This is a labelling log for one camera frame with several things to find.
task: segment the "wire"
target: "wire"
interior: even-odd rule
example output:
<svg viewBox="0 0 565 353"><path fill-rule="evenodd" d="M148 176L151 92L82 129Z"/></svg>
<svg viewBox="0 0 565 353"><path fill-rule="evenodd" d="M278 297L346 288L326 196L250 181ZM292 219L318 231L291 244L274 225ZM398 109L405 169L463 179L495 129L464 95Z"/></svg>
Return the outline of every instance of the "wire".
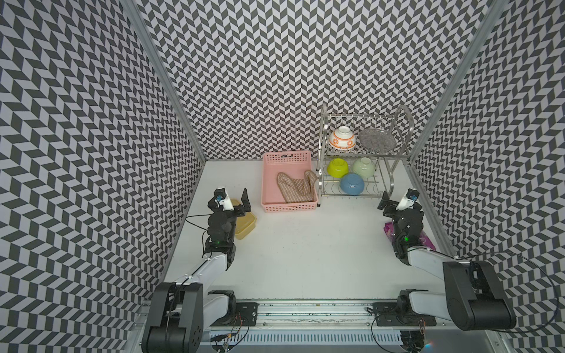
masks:
<svg viewBox="0 0 565 353"><path fill-rule="evenodd" d="M535 262L531 261L530 259L526 258L525 256L522 256L520 254L517 254L517 253L515 253L513 251L509 251L509 250L483 252L483 253L480 253L480 254L477 254L477 255L473 255L469 259L475 258L477 256L482 256L482 255L496 255L496 254L503 254L503 253L518 256L519 258L522 258L522 259L526 260L527 262L531 263L532 265L534 265L535 267L537 267L540 270L540 272L543 273L544 276L547 277L547 279L551 282L551 285L553 286L553 294L555 295L555 300L557 300L557 304L555 305L555 310L553 311L553 316L545 324L536 325L536 326L540 326L538 328L529 329L529 330L514 330L514 331L509 331L509 330L491 330L491 331L504 332L504 333L531 333L531 332L539 331L539 330L547 327L549 324L551 324L553 321L555 321L555 318L557 317L557 315L559 313L561 302L559 300L559 295L557 293L557 284L555 284L555 282L551 279L551 277L549 277L549 275L540 266L538 266Z"/></svg>
<svg viewBox="0 0 565 353"><path fill-rule="evenodd" d="M213 213L208 213L207 215L192 215L192 216L186 216L186 218L200 217L200 216L211 216L211 215L213 215Z"/></svg>
<svg viewBox="0 0 565 353"><path fill-rule="evenodd" d="M243 336L239 341L237 341L237 343L236 343L235 345L233 345L233 347L231 347L229 350L232 350L232 349L234 349L237 345L239 345L240 342L245 339L245 336L247 336L247 333L249 332L249 326L250 326L249 320L247 319L247 317L240 315L240 320L241 320L241 319L245 319L245 323L247 323L247 331L245 332L244 336Z"/></svg>
<svg viewBox="0 0 565 353"><path fill-rule="evenodd" d="M167 348L167 352L169 351L169 336L168 336L169 320L171 319L171 312L173 310L173 304L175 302L176 296L180 292L180 288L182 287L182 285L184 283L186 283L186 281L188 281L188 278L189 278L189 276L187 276L186 279L180 284L180 286L177 287L177 290L175 291L175 294L173 295L173 299L171 300L171 304L169 305L169 314L167 315L167 326L165 326L165 347Z"/></svg>
<svg viewBox="0 0 565 353"><path fill-rule="evenodd" d="M202 232L202 256L204 256L204 234L206 234L206 231Z"/></svg>
<svg viewBox="0 0 565 353"><path fill-rule="evenodd" d="M187 222L187 223L190 223L190 224L192 224L192 225L194 225L195 227L198 227L198 228L200 228L200 229L208 230L208 229L206 229L206 228L204 228L204 227L201 227L201 226L199 226L199 225L197 225L197 224L194 224L194 223L192 223L192 222L190 222L190 221L186 221L186 222Z"/></svg>
<svg viewBox="0 0 565 353"><path fill-rule="evenodd" d="M387 349L384 349L384 348L379 344L379 342L377 341L377 339L375 338L375 334L373 333L373 325L375 324L376 321L377 321L377 318L374 318L374 319L373 319L373 323L371 324L371 336L373 336L373 339L375 340L375 343L376 343L383 351L385 351L385 352L388 352L388 353L396 353L396 352L391 352L391 351L389 351L389 350L387 350Z"/></svg>
<svg viewBox="0 0 565 353"><path fill-rule="evenodd" d="M437 254L440 254L440 255L443 255L443 256L447 256L448 258L456 259L455 257L450 256L450 255L448 255L448 254L444 254L443 252L439 252L439 251L436 251L436 250L432 250L432 249L430 249L429 247L423 247L423 246L420 246L420 247L411 247L410 250L406 251L406 253L409 253L410 251L414 251L414 250L418 250L418 249L422 249L422 250L425 250L425 251L435 252L435 253L437 253Z"/></svg>

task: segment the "bowl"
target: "bowl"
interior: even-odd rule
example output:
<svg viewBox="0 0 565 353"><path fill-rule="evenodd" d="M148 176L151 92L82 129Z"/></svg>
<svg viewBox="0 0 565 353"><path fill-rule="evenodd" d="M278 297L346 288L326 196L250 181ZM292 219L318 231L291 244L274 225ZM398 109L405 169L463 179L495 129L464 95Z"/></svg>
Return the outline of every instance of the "bowl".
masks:
<svg viewBox="0 0 565 353"><path fill-rule="evenodd" d="M341 178L349 173L349 165L341 158L334 158L328 164L328 174L334 178Z"/></svg>
<svg viewBox="0 0 565 353"><path fill-rule="evenodd" d="M355 173L349 173L341 178L340 188L346 194L357 196L365 189L365 182Z"/></svg>
<svg viewBox="0 0 565 353"><path fill-rule="evenodd" d="M348 127L339 127L329 136L329 144L338 150L350 150L355 147L355 135Z"/></svg>
<svg viewBox="0 0 565 353"><path fill-rule="evenodd" d="M370 158L361 157L353 163L351 171L361 178L367 179L375 175L376 167Z"/></svg>

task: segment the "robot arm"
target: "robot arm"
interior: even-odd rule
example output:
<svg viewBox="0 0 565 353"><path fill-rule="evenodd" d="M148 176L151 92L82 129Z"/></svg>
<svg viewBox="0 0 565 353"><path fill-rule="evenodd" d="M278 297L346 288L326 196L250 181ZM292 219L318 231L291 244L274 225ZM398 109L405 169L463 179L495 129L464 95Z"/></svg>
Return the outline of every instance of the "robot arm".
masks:
<svg viewBox="0 0 565 353"><path fill-rule="evenodd" d="M225 189L216 189L208 207L208 240L201 262L173 283L155 289L141 350L143 353L196 352L206 328L216 321L229 325L235 318L233 291L212 291L212 283L232 264L236 220L251 211L247 189L242 205L233 206Z"/></svg>
<svg viewBox="0 0 565 353"><path fill-rule="evenodd" d="M393 219L397 258L444 280L445 294L402 291L397 310L451 320L462 330L513 328L516 316L512 304L491 264L454 259L420 246L424 212L416 202L418 196L416 190L408 189L402 200L395 202L385 191L379 209Z"/></svg>
<svg viewBox="0 0 565 353"><path fill-rule="evenodd" d="M408 262L445 281L445 294L411 292L414 312L453 321L464 331L516 325L512 304L488 262L454 260L427 248L410 248Z"/></svg>

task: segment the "black and white pattern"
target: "black and white pattern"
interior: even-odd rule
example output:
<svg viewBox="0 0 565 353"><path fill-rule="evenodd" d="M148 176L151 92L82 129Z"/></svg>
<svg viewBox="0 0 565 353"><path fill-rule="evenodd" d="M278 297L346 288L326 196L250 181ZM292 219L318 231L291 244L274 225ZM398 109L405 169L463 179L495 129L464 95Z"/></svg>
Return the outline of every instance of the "black and white pattern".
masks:
<svg viewBox="0 0 565 353"><path fill-rule="evenodd" d="M565 290L564 3L511 1L417 168L461 255L511 250ZM557 303L538 269L496 256L518 326ZM565 352L565 323L513 335L521 352Z"/></svg>
<svg viewBox="0 0 565 353"><path fill-rule="evenodd" d="M202 166L116 0L0 12L0 351L116 351Z"/></svg>
<svg viewBox="0 0 565 353"><path fill-rule="evenodd" d="M330 113L391 114L416 135L487 0L138 0L208 158L318 146Z"/></svg>

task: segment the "yellow plastic container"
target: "yellow plastic container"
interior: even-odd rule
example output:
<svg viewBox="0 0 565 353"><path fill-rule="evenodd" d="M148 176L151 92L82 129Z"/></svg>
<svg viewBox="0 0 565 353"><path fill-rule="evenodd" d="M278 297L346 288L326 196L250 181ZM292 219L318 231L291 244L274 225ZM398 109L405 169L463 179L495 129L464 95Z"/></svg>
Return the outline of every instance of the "yellow plastic container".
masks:
<svg viewBox="0 0 565 353"><path fill-rule="evenodd" d="M237 206L240 203L239 200L232 199L232 204ZM257 218L251 212L245 213L244 217L238 217L236 222L236 238L242 240L245 238L253 229L255 229L255 222Z"/></svg>

